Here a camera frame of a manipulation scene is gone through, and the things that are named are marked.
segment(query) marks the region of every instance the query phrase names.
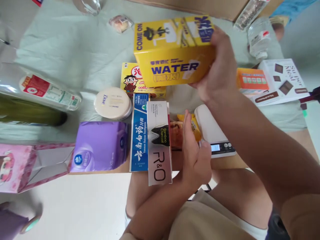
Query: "hand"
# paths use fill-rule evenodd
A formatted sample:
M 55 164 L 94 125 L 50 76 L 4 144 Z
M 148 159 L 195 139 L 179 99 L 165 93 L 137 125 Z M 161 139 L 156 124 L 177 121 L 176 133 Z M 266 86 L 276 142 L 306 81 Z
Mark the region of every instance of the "hand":
M 190 86 L 198 90 L 200 99 L 208 103 L 216 97 L 220 90 L 237 90 L 236 75 L 237 63 L 229 36 L 219 27 L 215 26 L 211 44 L 216 47 L 216 60 L 209 73 L 197 83 Z
M 211 146 L 208 142 L 203 142 L 199 148 L 192 132 L 191 114 L 188 110 L 185 111 L 183 121 L 182 152 L 182 182 L 194 192 L 211 179 Z

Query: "white scale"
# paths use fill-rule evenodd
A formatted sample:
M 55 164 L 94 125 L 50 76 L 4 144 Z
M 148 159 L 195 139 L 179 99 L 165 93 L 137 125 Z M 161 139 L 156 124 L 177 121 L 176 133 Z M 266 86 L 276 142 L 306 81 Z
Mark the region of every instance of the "white scale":
M 206 105 L 194 110 L 202 138 L 211 145 L 211 158 L 236 155 L 237 152 L 213 118 Z

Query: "cartoon character print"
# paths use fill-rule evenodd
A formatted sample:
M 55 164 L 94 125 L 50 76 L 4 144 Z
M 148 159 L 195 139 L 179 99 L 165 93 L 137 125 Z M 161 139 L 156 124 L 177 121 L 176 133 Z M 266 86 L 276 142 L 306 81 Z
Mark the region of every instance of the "cartoon character print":
M 143 36 L 146 37 L 149 41 L 151 41 L 154 35 L 158 34 L 159 37 L 161 37 L 165 33 L 170 33 L 169 28 L 162 29 L 162 27 L 159 27 L 155 32 L 152 28 L 147 27 L 147 29 L 143 31 Z
M 138 79 L 134 75 L 128 75 L 124 78 L 124 84 L 126 85 L 124 87 L 124 90 L 127 92 L 133 92 L 136 89 L 136 84 L 138 82 Z
M 14 157 L 11 151 L 7 151 L 4 156 L 0 156 L 0 185 L 11 179 L 13 164 Z

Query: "white toothpaste box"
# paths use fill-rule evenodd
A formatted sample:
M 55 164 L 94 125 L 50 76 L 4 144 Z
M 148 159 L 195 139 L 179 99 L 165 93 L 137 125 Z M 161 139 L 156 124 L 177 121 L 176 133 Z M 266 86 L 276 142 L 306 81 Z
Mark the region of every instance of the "white toothpaste box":
M 310 96 L 292 59 L 263 60 L 259 64 L 269 90 L 250 99 L 257 106 L 272 105 Z
M 149 186 L 172 183 L 169 103 L 147 102 Z

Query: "white floor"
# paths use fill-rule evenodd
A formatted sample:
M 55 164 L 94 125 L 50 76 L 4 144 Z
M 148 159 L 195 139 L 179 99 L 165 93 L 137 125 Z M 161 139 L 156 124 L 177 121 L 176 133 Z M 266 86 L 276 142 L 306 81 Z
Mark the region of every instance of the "white floor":
M 37 9 L 31 0 L 0 1 L 0 20 L 17 30 L 13 44 L 19 42 Z M 319 107 L 318 103 L 310 105 L 306 119 L 310 132 L 318 128 Z M 22 207 L 21 213 L 29 217 L 43 210 L 41 221 L 17 240 L 117 240 L 124 231 L 129 180 L 129 173 L 64 176 L 19 195 L 0 194 L 0 203 L 16 201 Z

